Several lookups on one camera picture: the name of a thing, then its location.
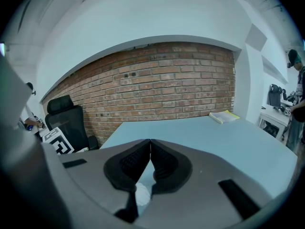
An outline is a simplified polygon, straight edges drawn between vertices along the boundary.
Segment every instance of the book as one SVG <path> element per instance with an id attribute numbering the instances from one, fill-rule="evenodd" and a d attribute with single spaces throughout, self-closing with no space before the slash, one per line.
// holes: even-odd
<path id="1" fill-rule="evenodd" d="M 230 113 L 228 110 L 218 113 L 210 113 L 209 116 L 220 124 L 240 119 L 240 117 Z"/>

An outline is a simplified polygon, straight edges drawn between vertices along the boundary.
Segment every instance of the ceiling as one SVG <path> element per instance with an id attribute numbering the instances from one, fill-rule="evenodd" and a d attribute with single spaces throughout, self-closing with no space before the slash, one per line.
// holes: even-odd
<path id="1" fill-rule="evenodd" d="M 84 0 L 24 0 L 11 18 L 0 41 L 6 45 L 6 56 L 14 67 L 31 67 L 55 25 L 71 7 Z M 304 43 L 289 13 L 279 0 L 246 0 L 260 11 L 283 48 L 299 52 Z"/>

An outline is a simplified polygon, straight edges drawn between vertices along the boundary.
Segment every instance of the brick wall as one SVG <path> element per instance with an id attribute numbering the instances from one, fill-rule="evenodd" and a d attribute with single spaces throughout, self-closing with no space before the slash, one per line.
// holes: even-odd
<path id="1" fill-rule="evenodd" d="M 83 107 L 88 135 L 100 145 L 125 121 L 168 120 L 233 109 L 230 50 L 167 42 L 117 52 L 63 80 L 42 101 L 69 94 Z"/>

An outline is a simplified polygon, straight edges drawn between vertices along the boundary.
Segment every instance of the person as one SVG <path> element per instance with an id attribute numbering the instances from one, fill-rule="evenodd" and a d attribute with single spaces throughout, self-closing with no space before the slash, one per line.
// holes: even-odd
<path id="1" fill-rule="evenodd" d="M 36 91 L 33 92 L 33 84 L 28 82 L 26 83 L 26 85 L 32 90 L 32 94 L 36 94 Z M 25 105 L 25 107 L 23 108 L 22 112 L 21 112 L 21 116 L 20 116 L 21 121 L 23 122 L 23 124 L 27 127 L 31 127 L 31 133 L 35 136 L 37 136 L 40 140 L 41 137 L 39 136 L 39 128 L 42 128 L 43 123 L 36 121 L 32 111 L 30 110 L 30 108 L 28 107 L 28 105 Z"/>
<path id="2" fill-rule="evenodd" d="M 300 55 L 297 53 L 296 50 L 292 49 L 288 53 L 288 58 L 290 61 L 290 67 L 294 67 L 297 71 L 299 71 L 298 81 L 297 81 L 297 88 L 294 95 L 293 106 L 290 108 L 292 114 L 292 120 L 290 124 L 288 139 L 286 146 L 295 151 L 298 141 L 300 138 L 300 134 L 303 130 L 304 123 L 298 122 L 294 117 L 294 111 L 298 108 L 302 108 L 305 106 L 305 67 L 303 66 L 302 60 Z"/>

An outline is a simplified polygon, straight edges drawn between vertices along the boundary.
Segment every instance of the light blue desk surface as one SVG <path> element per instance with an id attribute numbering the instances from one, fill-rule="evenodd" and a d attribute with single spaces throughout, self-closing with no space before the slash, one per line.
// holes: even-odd
<path id="1" fill-rule="evenodd" d="M 101 148 L 146 138 L 218 155 L 256 180 L 273 198 L 287 189 L 297 161 L 292 151 L 254 124 L 239 119 L 221 125 L 209 116 L 124 122 Z M 153 171 L 150 162 L 139 181 L 152 186 Z"/>

